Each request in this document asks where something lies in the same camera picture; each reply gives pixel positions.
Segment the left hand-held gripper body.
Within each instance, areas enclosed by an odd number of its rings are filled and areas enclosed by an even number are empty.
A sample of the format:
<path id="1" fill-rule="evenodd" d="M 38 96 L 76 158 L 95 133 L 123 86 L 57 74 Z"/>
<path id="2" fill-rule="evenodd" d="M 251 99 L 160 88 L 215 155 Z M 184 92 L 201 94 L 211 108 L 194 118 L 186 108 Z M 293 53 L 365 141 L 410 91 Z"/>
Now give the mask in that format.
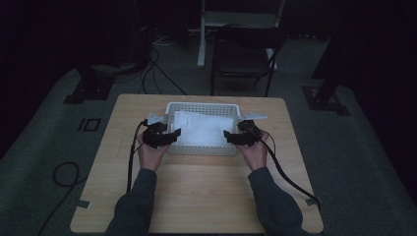
<path id="1" fill-rule="evenodd" d="M 146 130 L 143 132 L 143 143 L 151 148 L 163 147 L 171 144 L 170 137 L 165 134 L 167 124 L 164 116 L 153 113 L 146 120 Z"/>

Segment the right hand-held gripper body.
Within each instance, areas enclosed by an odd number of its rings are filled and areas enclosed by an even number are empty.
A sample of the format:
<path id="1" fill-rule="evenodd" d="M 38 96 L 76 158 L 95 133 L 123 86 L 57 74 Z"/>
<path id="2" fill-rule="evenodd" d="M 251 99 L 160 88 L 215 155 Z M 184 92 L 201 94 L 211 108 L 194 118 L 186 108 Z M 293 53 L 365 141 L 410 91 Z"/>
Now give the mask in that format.
<path id="1" fill-rule="evenodd" d="M 238 142 L 239 146 L 251 147 L 262 137 L 260 128 L 255 124 L 256 120 L 267 119 L 264 114 L 248 113 L 238 117 Z"/>

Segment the white towel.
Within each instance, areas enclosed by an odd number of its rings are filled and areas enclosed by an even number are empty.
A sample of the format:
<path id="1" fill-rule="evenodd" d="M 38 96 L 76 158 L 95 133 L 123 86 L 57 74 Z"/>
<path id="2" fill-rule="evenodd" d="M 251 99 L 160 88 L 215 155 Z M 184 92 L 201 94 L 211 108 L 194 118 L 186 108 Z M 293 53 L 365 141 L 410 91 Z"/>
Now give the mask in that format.
<path id="1" fill-rule="evenodd" d="M 224 131 L 234 129 L 234 119 L 196 112 L 175 111 L 172 129 L 181 130 L 178 143 L 183 146 L 223 147 L 227 145 Z"/>

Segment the white plastic basket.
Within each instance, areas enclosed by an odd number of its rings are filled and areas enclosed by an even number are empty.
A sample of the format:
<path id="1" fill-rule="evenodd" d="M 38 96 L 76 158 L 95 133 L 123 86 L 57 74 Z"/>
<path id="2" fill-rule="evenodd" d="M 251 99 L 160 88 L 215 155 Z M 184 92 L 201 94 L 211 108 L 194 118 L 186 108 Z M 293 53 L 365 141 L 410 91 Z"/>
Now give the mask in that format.
<path id="1" fill-rule="evenodd" d="M 200 103 L 200 102 L 169 102 L 165 114 L 167 116 L 167 132 L 172 133 L 171 123 L 175 111 L 196 112 L 206 115 L 225 116 L 234 119 L 234 129 L 230 133 L 237 132 L 237 121 L 240 116 L 240 108 L 237 104 L 227 103 Z M 196 154 L 196 155 L 235 155 L 237 149 L 234 145 L 227 143 L 223 147 L 183 146 L 178 139 L 169 149 L 170 153 Z"/>

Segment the person's left hand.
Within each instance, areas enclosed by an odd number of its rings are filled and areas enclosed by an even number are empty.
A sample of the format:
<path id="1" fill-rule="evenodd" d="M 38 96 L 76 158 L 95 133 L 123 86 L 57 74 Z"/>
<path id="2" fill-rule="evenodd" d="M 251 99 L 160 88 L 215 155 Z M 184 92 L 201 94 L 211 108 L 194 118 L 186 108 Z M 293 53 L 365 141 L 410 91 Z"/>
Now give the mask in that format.
<path id="1" fill-rule="evenodd" d="M 160 166 L 169 146 L 153 148 L 145 144 L 143 134 L 137 136 L 139 147 L 139 162 L 142 169 L 156 171 Z"/>

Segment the person's right hand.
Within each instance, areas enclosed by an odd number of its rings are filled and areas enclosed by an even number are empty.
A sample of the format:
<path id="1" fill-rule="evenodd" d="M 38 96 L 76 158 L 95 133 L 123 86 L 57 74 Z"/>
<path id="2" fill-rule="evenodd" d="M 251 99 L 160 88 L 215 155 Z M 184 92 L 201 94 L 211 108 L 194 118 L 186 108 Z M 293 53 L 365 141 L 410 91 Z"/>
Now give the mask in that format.
<path id="1" fill-rule="evenodd" d="M 267 140 L 268 133 L 261 131 L 261 139 L 255 145 L 237 146 L 251 171 L 267 166 L 268 148 L 265 146 Z"/>

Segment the black folding chair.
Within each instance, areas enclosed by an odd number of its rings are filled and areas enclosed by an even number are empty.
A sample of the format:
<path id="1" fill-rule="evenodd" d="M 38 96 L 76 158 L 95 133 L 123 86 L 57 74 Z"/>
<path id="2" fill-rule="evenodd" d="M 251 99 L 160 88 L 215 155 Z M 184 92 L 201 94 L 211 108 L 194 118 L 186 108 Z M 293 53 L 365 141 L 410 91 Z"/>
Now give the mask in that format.
<path id="1" fill-rule="evenodd" d="M 268 96 L 276 55 L 287 38 L 280 27 L 225 25 L 216 30 L 210 69 L 210 94 L 215 78 L 251 78 L 254 85 L 267 77 Z"/>

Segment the black stand base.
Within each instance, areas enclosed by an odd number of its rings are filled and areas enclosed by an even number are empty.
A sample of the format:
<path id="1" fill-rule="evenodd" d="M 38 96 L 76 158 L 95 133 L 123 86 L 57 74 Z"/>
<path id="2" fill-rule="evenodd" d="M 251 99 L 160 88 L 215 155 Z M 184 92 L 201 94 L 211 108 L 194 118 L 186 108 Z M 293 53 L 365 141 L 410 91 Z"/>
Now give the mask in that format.
<path id="1" fill-rule="evenodd" d="M 69 94 L 65 104 L 81 104 L 85 100 L 106 100 L 115 77 L 95 70 L 92 66 L 82 65 L 76 68 L 80 81 L 72 94 Z"/>

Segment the black stand with base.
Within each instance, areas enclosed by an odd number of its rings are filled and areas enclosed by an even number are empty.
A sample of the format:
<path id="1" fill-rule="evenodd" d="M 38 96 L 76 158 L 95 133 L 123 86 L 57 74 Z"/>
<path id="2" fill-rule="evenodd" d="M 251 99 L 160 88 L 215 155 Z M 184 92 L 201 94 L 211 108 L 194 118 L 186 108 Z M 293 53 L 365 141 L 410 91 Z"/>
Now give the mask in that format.
<path id="1" fill-rule="evenodd" d="M 340 102 L 335 93 L 338 84 L 338 80 L 324 80 L 320 87 L 301 86 L 309 108 L 315 111 L 333 111 L 339 116 L 349 116 L 347 107 Z"/>

